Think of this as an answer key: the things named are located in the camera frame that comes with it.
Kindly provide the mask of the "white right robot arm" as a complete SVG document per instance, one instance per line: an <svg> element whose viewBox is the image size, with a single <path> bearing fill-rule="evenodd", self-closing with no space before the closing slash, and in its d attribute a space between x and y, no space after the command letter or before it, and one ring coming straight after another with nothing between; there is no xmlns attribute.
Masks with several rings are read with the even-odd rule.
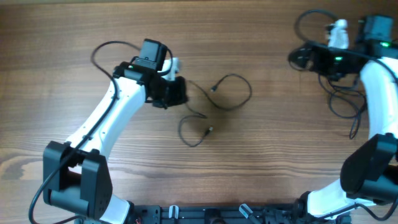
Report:
<svg viewBox="0 0 398 224"><path fill-rule="evenodd" d="M289 55L289 62L326 78L331 98L355 91L339 86L349 73L361 80L364 109L369 115L369 139L344 162L340 178L307 193L299 202L297 215L310 222L327 222L357 208L370 211L388 205L388 216L397 208L397 44L391 37L393 19L373 14L365 16L354 47L349 46L347 22L329 13L328 43L304 37L300 21L294 31L303 45Z"/></svg>

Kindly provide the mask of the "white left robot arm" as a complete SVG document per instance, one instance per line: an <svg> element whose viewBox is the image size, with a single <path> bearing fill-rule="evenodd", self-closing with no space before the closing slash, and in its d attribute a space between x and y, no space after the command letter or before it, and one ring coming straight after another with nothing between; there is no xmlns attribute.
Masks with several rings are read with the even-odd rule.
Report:
<svg viewBox="0 0 398 224"><path fill-rule="evenodd" d="M164 44L145 39L139 55L107 73L110 86L83 125L63 143L51 141L43 153L44 203L72 212L87 223L141 223L135 205L113 194L110 152L132 116L146 103L167 109L187 102L185 80L176 77L178 59Z"/></svg>

